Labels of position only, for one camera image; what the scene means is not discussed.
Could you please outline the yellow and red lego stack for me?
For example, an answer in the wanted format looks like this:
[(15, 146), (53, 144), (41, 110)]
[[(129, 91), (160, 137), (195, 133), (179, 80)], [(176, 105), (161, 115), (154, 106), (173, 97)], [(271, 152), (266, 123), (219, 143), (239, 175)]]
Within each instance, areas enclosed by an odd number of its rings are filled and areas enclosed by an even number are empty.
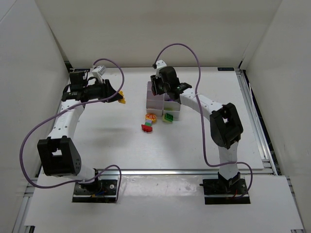
[(122, 98), (120, 100), (118, 100), (118, 102), (121, 103), (121, 104), (126, 104), (123, 92), (120, 91), (119, 94), (122, 96)]

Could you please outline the yellow oval printed lego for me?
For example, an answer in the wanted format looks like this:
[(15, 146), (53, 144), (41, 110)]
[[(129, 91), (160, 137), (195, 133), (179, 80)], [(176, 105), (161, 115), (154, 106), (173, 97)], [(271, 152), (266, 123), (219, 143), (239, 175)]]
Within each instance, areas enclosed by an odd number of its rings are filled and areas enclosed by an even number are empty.
[(145, 119), (151, 121), (152, 124), (157, 122), (157, 116), (155, 114), (147, 113)]

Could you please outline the lilac green red lego stack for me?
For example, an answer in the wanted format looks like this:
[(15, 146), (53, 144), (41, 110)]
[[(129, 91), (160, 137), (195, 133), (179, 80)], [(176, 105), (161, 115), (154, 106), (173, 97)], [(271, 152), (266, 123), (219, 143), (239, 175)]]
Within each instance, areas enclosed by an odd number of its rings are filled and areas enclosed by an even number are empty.
[(146, 133), (152, 132), (153, 131), (152, 121), (150, 119), (145, 120), (145, 123), (141, 124), (141, 129)]

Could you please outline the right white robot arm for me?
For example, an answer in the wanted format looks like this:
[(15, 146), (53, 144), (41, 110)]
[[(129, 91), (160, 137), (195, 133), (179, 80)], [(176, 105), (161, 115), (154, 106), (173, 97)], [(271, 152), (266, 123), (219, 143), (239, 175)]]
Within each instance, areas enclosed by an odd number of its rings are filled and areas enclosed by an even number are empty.
[(153, 64), (156, 73), (151, 76), (153, 95), (167, 94), (170, 99), (190, 107), (210, 124), (210, 135), (219, 150), (218, 180), (229, 191), (241, 177), (237, 166), (237, 147), (243, 126), (232, 103), (220, 104), (199, 94), (188, 83), (180, 82), (175, 69), (166, 64)]

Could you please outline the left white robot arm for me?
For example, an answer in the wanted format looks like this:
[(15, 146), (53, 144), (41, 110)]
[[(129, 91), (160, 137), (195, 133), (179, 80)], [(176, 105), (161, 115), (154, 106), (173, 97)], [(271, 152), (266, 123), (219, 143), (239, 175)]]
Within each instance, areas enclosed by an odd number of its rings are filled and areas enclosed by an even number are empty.
[(56, 118), (54, 127), (46, 139), (37, 144), (39, 157), (47, 176), (66, 177), (78, 181), (89, 192), (102, 190), (96, 177), (98, 171), (82, 163), (82, 158), (73, 143), (78, 120), (91, 100), (105, 102), (121, 101), (108, 79), (104, 79), (105, 67), (93, 71), (74, 71), (69, 74), (70, 83), (64, 88), (61, 98), (61, 115)]

